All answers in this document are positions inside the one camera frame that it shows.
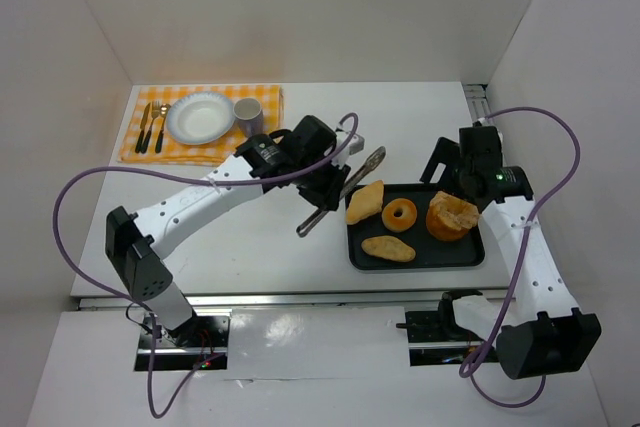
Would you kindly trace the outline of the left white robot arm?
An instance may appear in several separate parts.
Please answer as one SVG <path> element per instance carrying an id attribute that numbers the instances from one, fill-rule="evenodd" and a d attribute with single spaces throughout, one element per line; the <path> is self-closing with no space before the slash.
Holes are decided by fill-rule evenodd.
<path id="1" fill-rule="evenodd" d="M 134 213 L 118 207 L 106 217 L 106 256 L 129 296 L 147 306 L 172 340 L 195 336 L 197 314 L 164 264 L 183 241 L 231 209 L 274 188 L 296 186 L 311 205 L 334 211 L 364 139 L 312 115 L 292 129 L 256 134 L 195 186 Z"/>

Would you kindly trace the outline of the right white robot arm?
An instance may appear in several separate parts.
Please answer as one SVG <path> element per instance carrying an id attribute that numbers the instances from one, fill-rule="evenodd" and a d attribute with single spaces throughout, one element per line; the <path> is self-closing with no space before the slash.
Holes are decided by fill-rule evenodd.
<path id="1" fill-rule="evenodd" d="M 537 223 L 542 206 L 520 167 L 503 163 L 493 126 L 472 126 L 459 139 L 438 139 L 421 179 L 444 171 L 426 214 L 429 234 L 442 242 L 463 239 L 484 223 L 498 242 L 510 284 L 502 306 L 481 294 L 448 295 L 455 326 L 483 345 L 463 363 L 472 376 L 490 351 L 511 379 L 579 370 L 599 339 L 597 316 L 583 313 L 564 283 Z"/>

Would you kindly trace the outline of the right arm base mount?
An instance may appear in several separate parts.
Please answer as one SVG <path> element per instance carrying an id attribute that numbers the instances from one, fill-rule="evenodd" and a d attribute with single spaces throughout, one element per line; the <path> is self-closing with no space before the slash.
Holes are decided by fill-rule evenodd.
<path id="1" fill-rule="evenodd" d="M 407 311 L 396 324 L 406 333 L 412 367 L 460 365 L 481 347 L 480 337 L 454 321 L 453 301 L 468 296 L 482 293 L 475 289 L 445 291 L 435 309 Z"/>

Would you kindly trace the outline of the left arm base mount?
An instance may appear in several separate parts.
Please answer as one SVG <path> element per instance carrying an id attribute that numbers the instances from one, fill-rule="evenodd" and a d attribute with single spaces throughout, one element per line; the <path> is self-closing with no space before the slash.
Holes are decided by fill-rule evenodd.
<path id="1" fill-rule="evenodd" d="M 227 369 L 231 323 L 229 311 L 214 310 L 200 315 L 194 333 L 187 340 L 174 339 L 160 322 L 153 329 L 148 313 L 141 314 L 132 304 L 127 306 L 124 314 L 128 321 L 139 328 L 134 361 L 136 372 L 148 370 L 152 346 L 155 347 L 155 371 L 189 371 L 195 366 L 202 371 Z"/>

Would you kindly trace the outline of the ring donut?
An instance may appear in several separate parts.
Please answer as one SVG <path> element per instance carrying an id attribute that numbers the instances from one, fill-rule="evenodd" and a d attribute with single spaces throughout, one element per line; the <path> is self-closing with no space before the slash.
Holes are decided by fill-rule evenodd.
<path id="1" fill-rule="evenodd" d="M 382 222 L 386 229 L 394 233 L 410 229 L 417 220 L 415 204 L 406 198 L 397 198 L 389 202 L 382 210 Z"/>

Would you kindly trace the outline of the metal tongs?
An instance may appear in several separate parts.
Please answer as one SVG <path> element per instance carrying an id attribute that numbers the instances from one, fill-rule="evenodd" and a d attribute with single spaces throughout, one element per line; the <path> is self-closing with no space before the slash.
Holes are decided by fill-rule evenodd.
<path id="1" fill-rule="evenodd" d="M 338 201 L 343 200 L 347 194 L 352 192 L 360 181 L 362 181 L 382 163 L 385 157 L 386 148 L 384 146 L 378 147 L 373 153 L 371 153 L 361 167 L 346 180 L 338 196 Z M 296 234 L 300 238 L 306 237 L 328 213 L 328 210 L 316 209 L 296 228 Z"/>

